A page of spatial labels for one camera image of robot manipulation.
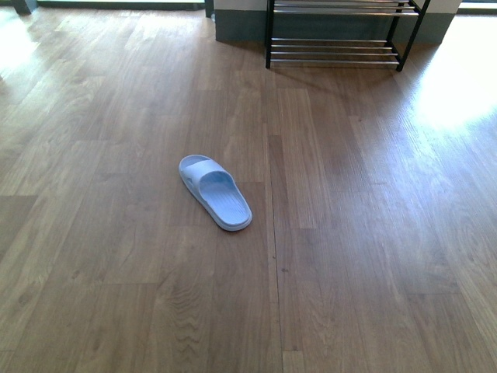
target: black metal shoe rack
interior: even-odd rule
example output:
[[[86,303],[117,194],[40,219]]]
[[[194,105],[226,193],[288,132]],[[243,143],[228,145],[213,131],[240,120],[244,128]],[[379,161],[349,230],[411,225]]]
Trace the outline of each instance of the black metal shoe rack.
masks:
[[[413,0],[268,0],[266,68],[271,62],[297,62],[394,65],[402,71],[429,1],[419,7]],[[274,20],[279,14],[391,17],[392,21],[385,40],[295,39],[273,37]],[[392,41],[400,17],[417,18],[403,53]]]

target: slipper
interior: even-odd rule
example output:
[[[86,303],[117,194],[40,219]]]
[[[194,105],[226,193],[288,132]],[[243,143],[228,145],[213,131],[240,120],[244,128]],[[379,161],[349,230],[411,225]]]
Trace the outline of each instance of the slipper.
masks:
[[[204,155],[188,155],[179,163],[179,175],[190,193],[226,231],[245,228],[252,212],[233,177]]]

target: wall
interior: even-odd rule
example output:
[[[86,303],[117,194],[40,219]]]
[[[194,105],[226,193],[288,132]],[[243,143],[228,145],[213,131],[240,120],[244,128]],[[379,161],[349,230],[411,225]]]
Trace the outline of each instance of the wall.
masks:
[[[416,41],[441,43],[460,3],[461,0],[432,0]],[[264,40],[266,0],[214,0],[214,8],[217,40]],[[384,17],[281,15],[275,22],[274,33],[278,37],[377,39],[384,38],[389,22]],[[401,19],[396,41],[408,39],[414,22]]]

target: wood grain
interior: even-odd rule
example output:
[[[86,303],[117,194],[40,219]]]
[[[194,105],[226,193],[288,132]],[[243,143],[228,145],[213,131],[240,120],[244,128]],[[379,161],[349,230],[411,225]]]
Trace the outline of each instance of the wood grain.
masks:
[[[14,351],[0,352],[0,369],[2,371],[7,370],[7,366],[9,365],[10,359],[12,358],[13,354]]]
[[[371,193],[342,193],[339,244],[370,371],[432,372],[398,274],[394,245]]]
[[[164,231],[161,282],[143,371],[206,371],[217,234],[212,227]]]
[[[74,372],[143,371],[155,284],[104,285]]]
[[[305,373],[304,356],[302,351],[283,352],[284,373]]]
[[[464,47],[495,20],[400,74],[268,70],[215,28],[0,7],[0,370],[497,371],[497,73]],[[192,197],[189,154],[249,227]]]
[[[47,285],[5,371],[74,371],[98,298],[98,286]]]
[[[292,228],[318,228],[329,224],[328,191],[320,148],[312,126],[311,104],[306,89],[278,92],[281,135],[285,158]]]
[[[208,371],[273,371],[267,275],[265,190],[240,183],[251,206],[251,225],[219,231],[214,272]]]
[[[298,302],[288,306],[299,311],[306,371],[368,372],[338,230],[292,230],[285,236],[292,263],[278,270],[280,278],[294,277],[291,291]],[[283,335],[293,328],[281,324]]]
[[[76,142],[57,179],[44,186],[0,262],[0,350],[15,348],[54,267],[102,154],[100,142]]]
[[[0,262],[24,225],[35,201],[36,196],[0,196]]]
[[[409,303],[434,371],[497,371],[461,295],[411,295]]]

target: slipper strap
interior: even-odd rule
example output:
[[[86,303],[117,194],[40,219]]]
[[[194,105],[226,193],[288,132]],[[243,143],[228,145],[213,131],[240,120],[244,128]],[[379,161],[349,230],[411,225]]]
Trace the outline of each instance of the slipper strap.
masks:
[[[192,183],[195,190],[200,189],[200,181],[209,173],[226,173],[229,175],[225,169],[212,159],[193,163],[183,170],[183,175]]]

